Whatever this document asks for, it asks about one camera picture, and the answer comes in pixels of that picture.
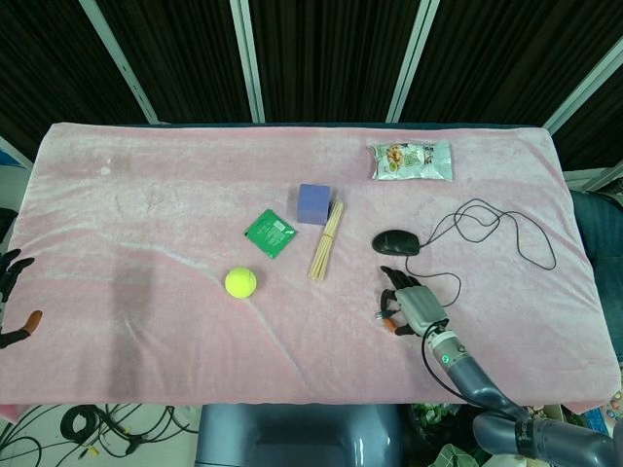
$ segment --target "black curtain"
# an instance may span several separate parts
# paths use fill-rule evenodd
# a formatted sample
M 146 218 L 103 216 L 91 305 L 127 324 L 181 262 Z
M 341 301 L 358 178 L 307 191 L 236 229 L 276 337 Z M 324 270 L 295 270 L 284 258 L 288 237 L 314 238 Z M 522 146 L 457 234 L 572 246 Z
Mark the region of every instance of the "black curtain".
M 228 0 L 97 3 L 161 121 L 251 121 Z
M 267 122 L 384 122 L 412 0 L 251 0 Z
M 542 126 L 623 35 L 623 2 L 443 0 L 403 122 Z
M 623 160 L 623 68 L 554 133 L 564 170 L 610 167 Z
M 32 161 L 56 122 L 145 123 L 77 1 L 3 0 L 0 27 L 0 135 Z

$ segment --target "snack bag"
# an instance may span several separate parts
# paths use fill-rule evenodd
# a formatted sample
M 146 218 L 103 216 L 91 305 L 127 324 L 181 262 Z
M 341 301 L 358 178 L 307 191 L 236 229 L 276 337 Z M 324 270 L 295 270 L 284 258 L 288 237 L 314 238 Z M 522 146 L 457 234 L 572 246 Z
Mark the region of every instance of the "snack bag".
M 452 181 L 450 143 L 393 143 L 372 146 L 377 162 L 375 180 L 428 178 Z

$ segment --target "blue cube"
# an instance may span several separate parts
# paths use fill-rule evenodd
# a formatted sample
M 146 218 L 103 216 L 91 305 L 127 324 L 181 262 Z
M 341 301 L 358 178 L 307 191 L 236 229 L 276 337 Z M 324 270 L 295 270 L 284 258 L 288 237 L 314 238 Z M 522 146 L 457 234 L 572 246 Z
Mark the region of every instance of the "blue cube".
M 324 185 L 301 185 L 297 219 L 304 224 L 324 226 L 329 220 L 331 189 Z

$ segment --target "robotic hand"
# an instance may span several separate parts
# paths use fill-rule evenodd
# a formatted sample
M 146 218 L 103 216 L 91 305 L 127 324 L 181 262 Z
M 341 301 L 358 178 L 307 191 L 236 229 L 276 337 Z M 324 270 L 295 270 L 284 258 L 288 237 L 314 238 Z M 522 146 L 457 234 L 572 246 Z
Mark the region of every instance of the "robotic hand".
M 34 258 L 25 258 L 11 265 L 11 262 L 19 256 L 19 253 L 21 253 L 20 250 L 12 250 L 5 255 L 0 255 L 0 332 L 2 331 L 4 307 L 18 281 L 18 276 L 24 268 L 32 265 L 35 261 Z M 41 311 L 33 311 L 30 313 L 26 324 L 20 329 L 11 333 L 0 334 L 0 349 L 30 337 L 37 329 L 37 326 L 39 326 L 42 316 L 43 313 Z
M 478 415 L 473 424 L 476 441 L 484 450 L 491 454 L 521 454 L 560 467 L 623 467 L 623 420 L 614 427 L 613 440 L 558 420 L 532 420 L 525 409 L 495 386 L 457 335 L 446 329 L 450 319 L 428 287 L 400 270 L 385 266 L 381 270 L 396 290 L 383 291 L 377 318 L 397 336 L 420 336 L 426 367 L 430 370 L 423 353 L 427 343 L 458 393 L 447 389 L 488 410 Z M 391 320 L 398 310 L 389 309 L 390 301 L 400 305 L 408 324 L 397 326 Z

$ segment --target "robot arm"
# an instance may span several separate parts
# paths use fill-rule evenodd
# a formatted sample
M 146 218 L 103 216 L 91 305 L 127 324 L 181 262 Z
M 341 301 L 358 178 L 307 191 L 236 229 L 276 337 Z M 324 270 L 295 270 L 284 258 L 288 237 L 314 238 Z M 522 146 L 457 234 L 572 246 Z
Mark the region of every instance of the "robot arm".
M 623 467 L 623 425 L 614 428 L 614 441 L 587 428 L 556 420 L 531 420 L 528 412 L 508 399 L 469 355 L 457 335 L 446 330 L 448 315 L 432 292 L 411 276 L 382 267 L 396 291 L 406 326 L 397 335 L 417 334 L 425 339 L 438 364 L 467 402 L 491 409 L 474 419 L 478 444 L 491 454 L 521 454 L 560 467 Z M 378 317 L 390 319 L 382 300 Z

